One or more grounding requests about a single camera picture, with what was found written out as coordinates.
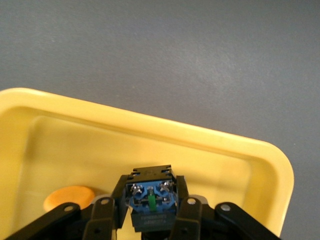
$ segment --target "metal pin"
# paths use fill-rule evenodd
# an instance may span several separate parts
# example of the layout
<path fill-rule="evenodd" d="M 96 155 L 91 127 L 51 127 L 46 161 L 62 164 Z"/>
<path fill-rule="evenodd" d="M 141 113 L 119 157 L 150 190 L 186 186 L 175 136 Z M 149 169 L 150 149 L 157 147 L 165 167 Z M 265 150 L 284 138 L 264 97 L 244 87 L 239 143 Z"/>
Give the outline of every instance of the metal pin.
<path fill-rule="evenodd" d="M 109 199 L 102 199 L 100 203 L 101 205 L 106 205 L 107 203 L 109 203 Z"/>
<path fill-rule="evenodd" d="M 221 209 L 223 211 L 229 212 L 231 210 L 231 207 L 228 204 L 222 204 Z"/>
<path fill-rule="evenodd" d="M 73 209 L 74 209 L 73 206 L 66 206 L 63 210 L 64 210 L 65 212 L 69 212 L 69 211 L 71 211 L 71 210 L 73 210 Z"/>
<path fill-rule="evenodd" d="M 142 188 L 143 188 L 142 185 L 137 186 L 136 184 L 133 184 L 131 187 L 132 195 L 134 196 L 136 194 L 142 194 L 143 193 Z"/>
<path fill-rule="evenodd" d="M 194 198 L 188 198 L 188 200 L 186 201 L 188 204 L 190 205 L 194 205 L 196 204 L 196 200 Z"/>

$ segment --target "gray table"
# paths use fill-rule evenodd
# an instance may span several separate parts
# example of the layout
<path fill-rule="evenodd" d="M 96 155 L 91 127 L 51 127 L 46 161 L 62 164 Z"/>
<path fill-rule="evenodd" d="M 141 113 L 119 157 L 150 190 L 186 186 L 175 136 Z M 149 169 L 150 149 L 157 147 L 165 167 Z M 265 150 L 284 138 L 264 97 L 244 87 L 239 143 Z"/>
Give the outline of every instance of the gray table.
<path fill-rule="evenodd" d="M 273 143 L 295 173 L 282 238 L 319 239 L 320 1 L 289 2 L 0 1 L 0 90 Z"/>

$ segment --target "mounting hole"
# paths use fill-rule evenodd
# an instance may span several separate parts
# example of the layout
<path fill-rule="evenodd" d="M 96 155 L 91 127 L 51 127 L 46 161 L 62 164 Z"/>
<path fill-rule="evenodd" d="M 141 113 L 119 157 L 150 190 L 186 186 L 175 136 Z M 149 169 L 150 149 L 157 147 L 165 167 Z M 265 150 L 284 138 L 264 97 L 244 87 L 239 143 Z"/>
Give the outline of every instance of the mounting hole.
<path fill-rule="evenodd" d="M 74 209 L 73 206 L 66 206 L 63 210 L 64 210 L 65 212 L 69 212 L 69 211 L 72 211 L 73 209 Z"/>
<path fill-rule="evenodd" d="M 109 203 L 109 199 L 102 199 L 100 203 L 101 205 L 106 205 L 107 203 Z"/>
<path fill-rule="evenodd" d="M 197 201 L 194 198 L 188 198 L 186 202 L 190 205 L 195 205 Z"/>
<path fill-rule="evenodd" d="M 188 228 L 183 227 L 183 228 L 181 228 L 180 230 L 181 230 L 181 233 L 182 233 L 183 235 L 187 235 L 187 234 L 188 234 Z"/>

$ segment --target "orange disc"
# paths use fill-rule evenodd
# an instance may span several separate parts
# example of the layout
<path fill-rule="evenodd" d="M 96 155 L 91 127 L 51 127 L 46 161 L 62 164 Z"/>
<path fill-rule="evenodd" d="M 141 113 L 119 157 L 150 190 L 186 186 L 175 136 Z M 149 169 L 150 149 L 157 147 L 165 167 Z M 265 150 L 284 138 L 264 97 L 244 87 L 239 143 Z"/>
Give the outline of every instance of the orange disc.
<path fill-rule="evenodd" d="M 67 186 L 51 193 L 43 203 L 46 212 L 64 203 L 75 203 L 85 209 L 95 198 L 95 193 L 85 186 Z"/>

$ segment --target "green component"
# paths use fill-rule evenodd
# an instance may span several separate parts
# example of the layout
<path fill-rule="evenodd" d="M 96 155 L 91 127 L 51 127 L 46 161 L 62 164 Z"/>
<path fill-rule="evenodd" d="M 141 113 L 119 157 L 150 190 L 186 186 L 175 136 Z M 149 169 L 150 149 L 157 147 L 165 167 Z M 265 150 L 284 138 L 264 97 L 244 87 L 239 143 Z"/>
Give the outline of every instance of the green component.
<path fill-rule="evenodd" d="M 155 195 L 149 195 L 148 196 L 148 202 L 149 202 L 150 212 L 156 212 L 157 211 L 156 196 Z"/>

